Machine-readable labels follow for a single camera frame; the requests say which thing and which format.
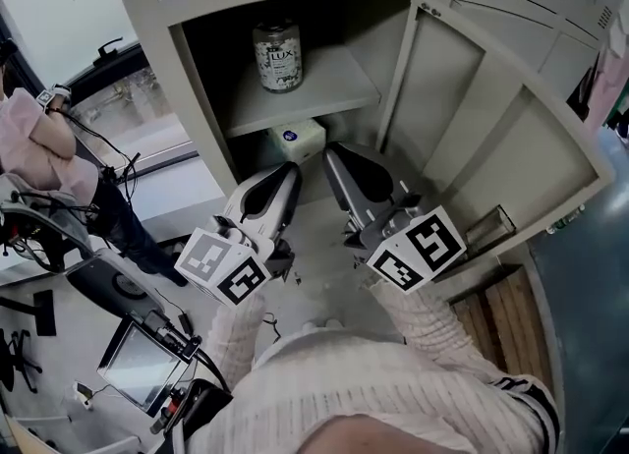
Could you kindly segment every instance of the screen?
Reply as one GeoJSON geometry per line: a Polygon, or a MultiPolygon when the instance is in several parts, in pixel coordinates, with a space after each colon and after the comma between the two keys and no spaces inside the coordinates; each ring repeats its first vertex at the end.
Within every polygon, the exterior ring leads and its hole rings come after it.
{"type": "Polygon", "coordinates": [[[132,325],[103,377],[144,409],[157,398],[179,364],[186,366],[132,325]]]}

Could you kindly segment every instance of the white box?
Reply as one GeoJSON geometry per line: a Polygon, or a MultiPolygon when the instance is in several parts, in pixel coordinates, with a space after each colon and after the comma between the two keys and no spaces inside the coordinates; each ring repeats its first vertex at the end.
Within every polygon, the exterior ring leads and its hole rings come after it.
{"type": "Polygon", "coordinates": [[[325,129],[315,119],[268,129],[268,135],[286,160],[301,164],[325,148],[325,129]]]}
{"type": "Polygon", "coordinates": [[[231,309],[271,278],[252,248],[199,227],[186,243],[175,269],[231,309]]]}
{"type": "Polygon", "coordinates": [[[382,241],[367,265],[409,294],[431,281],[465,250],[463,239],[439,206],[382,241]]]}

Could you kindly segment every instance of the woman in pink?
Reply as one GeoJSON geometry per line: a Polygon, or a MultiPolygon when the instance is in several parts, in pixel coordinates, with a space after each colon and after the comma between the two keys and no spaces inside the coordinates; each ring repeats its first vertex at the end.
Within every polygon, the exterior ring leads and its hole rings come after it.
{"type": "MultiPolygon", "coordinates": [[[[178,286],[187,280],[173,260],[142,227],[117,187],[99,176],[92,163],[76,156],[77,142],[60,113],[44,113],[23,88],[5,94],[6,49],[0,44],[0,167],[15,173],[34,189],[72,194],[80,205],[97,207],[89,231],[113,243],[148,274],[160,273],[178,286]]],[[[49,109],[60,109],[63,96],[55,96],[49,109]]]]}

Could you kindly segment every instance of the label on bottle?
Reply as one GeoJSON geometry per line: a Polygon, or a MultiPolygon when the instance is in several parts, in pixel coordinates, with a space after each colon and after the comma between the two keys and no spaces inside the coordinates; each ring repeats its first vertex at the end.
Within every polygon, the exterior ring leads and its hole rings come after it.
{"type": "Polygon", "coordinates": [[[290,89],[302,80],[302,57],[297,38],[288,38],[281,44],[257,42],[256,60],[262,85],[268,89],[290,89]]]}
{"type": "Polygon", "coordinates": [[[292,49],[268,49],[268,62],[275,79],[290,77],[295,73],[295,51],[292,49]]]}

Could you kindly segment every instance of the wooden crate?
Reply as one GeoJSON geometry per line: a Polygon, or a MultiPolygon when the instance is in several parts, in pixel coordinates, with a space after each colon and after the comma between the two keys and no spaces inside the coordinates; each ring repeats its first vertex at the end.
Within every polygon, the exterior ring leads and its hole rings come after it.
{"type": "Polygon", "coordinates": [[[524,267],[452,307],[485,358],[507,373],[534,375],[552,391],[540,312],[524,267]]]}

